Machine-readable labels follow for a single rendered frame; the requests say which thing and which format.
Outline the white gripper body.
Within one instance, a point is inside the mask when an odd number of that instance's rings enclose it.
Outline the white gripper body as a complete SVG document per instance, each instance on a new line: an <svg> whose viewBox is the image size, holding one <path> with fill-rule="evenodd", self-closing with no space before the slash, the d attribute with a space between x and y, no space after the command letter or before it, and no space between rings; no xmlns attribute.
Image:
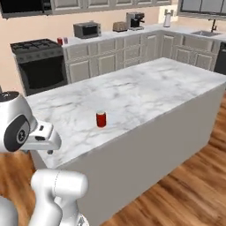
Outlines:
<svg viewBox="0 0 226 226"><path fill-rule="evenodd" d="M26 141L26 150L58 150L62 140L55 129L50 132L32 132Z"/></svg>

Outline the black gas stove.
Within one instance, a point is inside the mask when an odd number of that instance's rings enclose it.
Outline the black gas stove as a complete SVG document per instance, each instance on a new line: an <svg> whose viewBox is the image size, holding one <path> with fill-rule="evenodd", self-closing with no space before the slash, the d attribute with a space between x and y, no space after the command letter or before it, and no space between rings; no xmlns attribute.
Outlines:
<svg viewBox="0 0 226 226"><path fill-rule="evenodd" d="M64 52L50 39L11 43L26 96L68 84Z"/></svg>

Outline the white marble kitchen island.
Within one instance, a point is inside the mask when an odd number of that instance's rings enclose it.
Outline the white marble kitchen island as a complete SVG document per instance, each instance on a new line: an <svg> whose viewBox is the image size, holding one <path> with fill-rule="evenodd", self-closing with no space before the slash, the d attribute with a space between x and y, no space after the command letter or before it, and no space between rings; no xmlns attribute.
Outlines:
<svg viewBox="0 0 226 226"><path fill-rule="evenodd" d="M207 144L225 89L225 75L159 58L31 95L34 116L62 139L53 154L34 152L34 165L85 174L79 209L101 226Z"/></svg>

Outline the grey base cupboard run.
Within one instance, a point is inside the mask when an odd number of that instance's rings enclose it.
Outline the grey base cupboard run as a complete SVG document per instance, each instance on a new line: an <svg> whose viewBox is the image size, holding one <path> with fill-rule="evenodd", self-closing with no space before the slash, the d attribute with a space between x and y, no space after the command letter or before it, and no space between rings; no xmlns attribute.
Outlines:
<svg viewBox="0 0 226 226"><path fill-rule="evenodd" d="M204 36L152 31L64 47L70 82L89 79L160 57L212 71L220 42Z"/></svg>

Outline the grey toaster oven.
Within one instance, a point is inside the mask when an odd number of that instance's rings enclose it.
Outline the grey toaster oven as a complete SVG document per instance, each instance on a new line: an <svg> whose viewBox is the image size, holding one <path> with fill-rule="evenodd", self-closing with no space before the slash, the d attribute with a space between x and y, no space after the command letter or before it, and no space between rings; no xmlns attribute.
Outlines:
<svg viewBox="0 0 226 226"><path fill-rule="evenodd" d="M99 23L89 21L73 25L74 36L80 39L98 37L102 34Z"/></svg>

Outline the beige toaster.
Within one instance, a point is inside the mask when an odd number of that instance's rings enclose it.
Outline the beige toaster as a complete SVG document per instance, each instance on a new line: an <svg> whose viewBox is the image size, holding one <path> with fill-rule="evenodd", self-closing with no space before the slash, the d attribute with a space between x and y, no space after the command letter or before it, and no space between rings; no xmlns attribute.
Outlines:
<svg viewBox="0 0 226 226"><path fill-rule="evenodd" d="M128 30L127 24L123 21L118 21L113 24L112 30L114 32L125 32Z"/></svg>

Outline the black microwave oven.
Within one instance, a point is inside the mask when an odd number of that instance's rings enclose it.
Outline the black microwave oven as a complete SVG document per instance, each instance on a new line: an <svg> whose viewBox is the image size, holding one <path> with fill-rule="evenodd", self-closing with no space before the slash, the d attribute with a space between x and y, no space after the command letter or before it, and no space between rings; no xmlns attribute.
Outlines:
<svg viewBox="0 0 226 226"><path fill-rule="evenodd" d="M4 19L50 15L50 0L0 0L0 12Z"/></svg>

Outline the black silver coffee machine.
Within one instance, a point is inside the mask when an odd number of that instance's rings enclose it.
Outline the black silver coffee machine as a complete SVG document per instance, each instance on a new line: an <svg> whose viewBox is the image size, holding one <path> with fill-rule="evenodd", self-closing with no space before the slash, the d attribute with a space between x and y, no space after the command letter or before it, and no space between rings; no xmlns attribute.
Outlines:
<svg viewBox="0 0 226 226"><path fill-rule="evenodd" d="M144 23L145 14L143 12L127 12L126 13L126 23L127 28L132 31L142 30Z"/></svg>

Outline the steel sink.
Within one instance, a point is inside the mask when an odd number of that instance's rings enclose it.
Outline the steel sink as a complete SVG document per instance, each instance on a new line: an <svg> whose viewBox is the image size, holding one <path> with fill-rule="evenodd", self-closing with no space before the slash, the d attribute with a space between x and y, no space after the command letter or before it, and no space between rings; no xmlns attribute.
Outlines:
<svg viewBox="0 0 226 226"><path fill-rule="evenodd" d="M214 32L200 30L200 31L193 32L191 34L205 36L205 37L213 37L213 36L220 35L221 33L214 33Z"/></svg>

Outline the black dishwasher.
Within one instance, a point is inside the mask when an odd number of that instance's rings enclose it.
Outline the black dishwasher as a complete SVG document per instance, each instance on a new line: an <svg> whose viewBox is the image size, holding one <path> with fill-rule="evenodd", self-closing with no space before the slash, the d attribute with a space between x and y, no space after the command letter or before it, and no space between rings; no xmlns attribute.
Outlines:
<svg viewBox="0 0 226 226"><path fill-rule="evenodd" d="M222 41L216 58L214 72L226 75L226 42Z"/></svg>

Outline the grey wall cupboard run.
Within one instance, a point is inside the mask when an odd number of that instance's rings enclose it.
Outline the grey wall cupboard run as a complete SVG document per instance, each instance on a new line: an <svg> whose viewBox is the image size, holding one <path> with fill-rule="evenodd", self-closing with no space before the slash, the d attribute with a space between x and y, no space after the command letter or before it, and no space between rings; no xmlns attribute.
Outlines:
<svg viewBox="0 0 226 226"><path fill-rule="evenodd" d="M172 0L50 0L52 13L72 14L171 5Z"/></svg>

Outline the glass-fronted wall cupboards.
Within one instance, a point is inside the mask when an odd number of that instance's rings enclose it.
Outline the glass-fronted wall cupboards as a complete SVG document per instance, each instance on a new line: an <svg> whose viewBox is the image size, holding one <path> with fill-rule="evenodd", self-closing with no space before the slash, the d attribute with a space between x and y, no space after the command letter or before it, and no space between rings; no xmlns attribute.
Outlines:
<svg viewBox="0 0 226 226"><path fill-rule="evenodd" d="M226 20L226 0L178 0L177 15Z"/></svg>

